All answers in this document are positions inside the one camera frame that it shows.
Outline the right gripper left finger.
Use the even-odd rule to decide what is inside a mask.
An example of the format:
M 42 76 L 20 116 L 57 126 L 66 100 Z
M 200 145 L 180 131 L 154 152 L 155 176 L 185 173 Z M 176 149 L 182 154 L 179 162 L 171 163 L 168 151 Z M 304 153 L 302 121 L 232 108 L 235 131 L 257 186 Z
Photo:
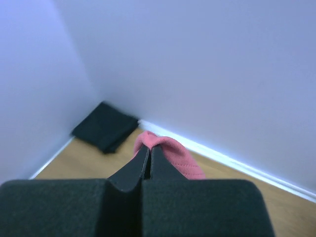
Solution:
M 141 146 L 135 157 L 107 180 L 119 191 L 129 192 L 150 177 L 150 149 Z

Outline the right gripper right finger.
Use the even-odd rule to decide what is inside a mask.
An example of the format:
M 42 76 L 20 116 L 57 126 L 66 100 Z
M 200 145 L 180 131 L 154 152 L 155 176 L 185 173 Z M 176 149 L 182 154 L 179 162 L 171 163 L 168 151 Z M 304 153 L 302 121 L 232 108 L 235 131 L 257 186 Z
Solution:
M 166 158 L 161 146 L 151 151 L 151 180 L 187 180 Z

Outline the red t shirt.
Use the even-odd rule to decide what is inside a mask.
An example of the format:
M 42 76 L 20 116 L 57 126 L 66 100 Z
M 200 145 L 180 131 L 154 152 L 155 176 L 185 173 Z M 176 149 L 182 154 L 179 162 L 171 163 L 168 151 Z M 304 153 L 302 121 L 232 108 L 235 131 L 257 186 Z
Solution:
M 143 145 L 151 151 L 154 147 L 161 146 L 166 159 L 187 179 L 203 180 L 206 178 L 205 173 L 191 153 L 175 139 L 144 131 L 136 138 L 134 155 L 137 155 Z

